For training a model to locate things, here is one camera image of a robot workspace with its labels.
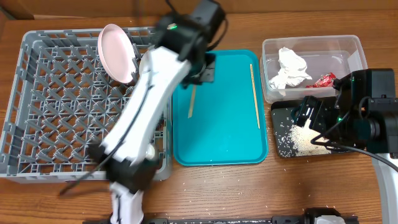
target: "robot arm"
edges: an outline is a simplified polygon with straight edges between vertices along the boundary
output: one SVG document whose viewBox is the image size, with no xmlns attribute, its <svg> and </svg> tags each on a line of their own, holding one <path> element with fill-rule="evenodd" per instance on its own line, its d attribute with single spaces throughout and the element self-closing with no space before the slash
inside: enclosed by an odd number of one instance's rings
<svg viewBox="0 0 398 224">
<path fill-rule="evenodd" d="M 155 46 L 147 52 L 149 66 L 140 74 L 131 99 L 103 141 L 88 149 L 91 158 L 104 164 L 111 182 L 111 223 L 142 221 L 143 190 L 156 172 L 159 155 L 150 139 L 179 83 L 186 87 L 212 81 L 209 71 L 214 71 L 215 55 L 206 51 L 220 41 L 208 46 L 224 20 L 218 3 L 202 0 L 189 16 L 170 14 L 156 25 Z"/>
<path fill-rule="evenodd" d="M 306 96 L 292 112 L 295 124 L 303 126 L 310 119 L 310 128 L 330 140 L 322 143 L 330 150 L 364 152 L 366 148 L 369 156 L 376 155 L 372 163 L 379 182 L 383 223 L 398 223 L 398 99 L 394 71 L 356 71 L 336 79 L 333 87 L 339 90 L 336 98 Z"/>
</svg>

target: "teal tray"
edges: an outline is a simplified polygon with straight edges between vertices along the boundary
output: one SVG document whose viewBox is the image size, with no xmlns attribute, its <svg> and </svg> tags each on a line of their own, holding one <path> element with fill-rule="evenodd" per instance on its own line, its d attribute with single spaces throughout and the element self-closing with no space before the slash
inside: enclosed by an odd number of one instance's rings
<svg viewBox="0 0 398 224">
<path fill-rule="evenodd" d="M 266 119 L 256 55 L 250 50 L 220 50 L 215 81 L 198 85 L 188 118 L 193 85 L 173 93 L 173 151 L 184 166 L 257 164 L 268 154 Z M 251 81 L 253 66 L 260 129 Z"/>
</svg>

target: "wooden wall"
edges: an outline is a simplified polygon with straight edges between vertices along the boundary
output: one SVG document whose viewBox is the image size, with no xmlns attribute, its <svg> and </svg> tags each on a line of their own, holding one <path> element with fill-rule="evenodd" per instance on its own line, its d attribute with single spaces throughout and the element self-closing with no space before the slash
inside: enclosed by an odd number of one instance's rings
<svg viewBox="0 0 398 224">
<path fill-rule="evenodd" d="M 180 13 L 189 13 L 199 0 L 170 0 Z M 227 13 L 398 9 L 398 0 L 218 0 Z M 0 0 L 17 19 L 46 17 L 133 16 L 140 6 L 145 16 L 170 9 L 164 0 Z"/>
</svg>

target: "pink plate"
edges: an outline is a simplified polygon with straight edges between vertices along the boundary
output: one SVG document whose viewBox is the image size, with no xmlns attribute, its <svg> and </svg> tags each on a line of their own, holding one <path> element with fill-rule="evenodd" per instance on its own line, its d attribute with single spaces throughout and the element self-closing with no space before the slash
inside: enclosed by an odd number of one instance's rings
<svg viewBox="0 0 398 224">
<path fill-rule="evenodd" d="M 101 31 L 98 37 L 98 53 L 111 78 L 121 83 L 132 81 L 131 73 L 136 71 L 132 60 L 136 56 L 122 28 L 109 24 Z"/>
</svg>

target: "red wrapper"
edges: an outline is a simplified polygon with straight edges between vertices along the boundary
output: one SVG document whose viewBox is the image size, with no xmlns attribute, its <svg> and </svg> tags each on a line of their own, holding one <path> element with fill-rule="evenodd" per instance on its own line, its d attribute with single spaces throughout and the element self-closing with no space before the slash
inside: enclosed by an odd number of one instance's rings
<svg viewBox="0 0 398 224">
<path fill-rule="evenodd" d="M 322 76 L 314 85 L 307 85 L 306 88 L 330 87 L 333 80 L 336 78 L 335 74 L 329 73 Z"/>
</svg>

